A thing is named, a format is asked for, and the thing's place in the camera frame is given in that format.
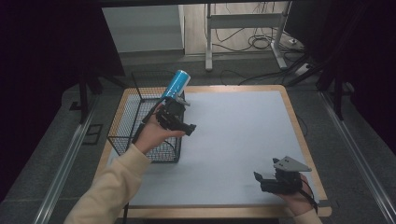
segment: black wire mesh basket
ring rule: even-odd
[[[134,86],[124,91],[116,115],[114,116],[107,140],[121,156],[131,145],[142,119],[161,99],[172,79],[172,72],[133,72]],[[183,121],[184,114],[179,115]],[[178,162],[181,137],[166,139],[146,156],[152,162]]]

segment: white desk frame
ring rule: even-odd
[[[213,29],[233,29],[233,28],[257,28],[257,27],[277,27],[275,40],[271,43],[271,49],[276,57],[281,70],[287,69],[285,60],[279,51],[279,41],[285,28],[288,18],[291,1],[287,2],[281,13],[267,14],[237,14],[237,15],[211,15],[210,4],[207,4],[206,14],[206,51],[205,51],[205,69],[213,69],[213,52],[212,52],[212,30]]]

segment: table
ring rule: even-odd
[[[205,93],[224,93],[224,92],[265,92],[265,91],[277,91],[280,93],[283,104],[286,108],[287,114],[290,118],[292,129],[294,130],[298,145],[301,149],[301,153],[304,156],[305,164],[312,168],[311,176],[313,186],[316,189],[316,198],[319,199],[318,215],[320,217],[327,217],[332,213],[330,205],[327,203],[327,196],[324,188],[320,182],[318,172],[315,167],[315,163],[312,160],[308,146],[304,140],[303,133],[300,129],[298,120],[293,112],[293,108],[290,103],[290,99],[286,93],[286,90],[282,86],[209,86],[209,87],[186,87],[186,97],[189,93],[205,92]],[[119,109],[116,116],[123,113],[125,101],[129,93],[126,90],[120,101]],[[107,166],[108,158],[112,147],[109,142],[106,143],[101,160],[99,162],[96,174]],[[291,213],[284,204],[225,204],[224,206],[135,206],[130,207],[128,217],[133,218],[253,218],[253,217],[285,217],[290,216]]]

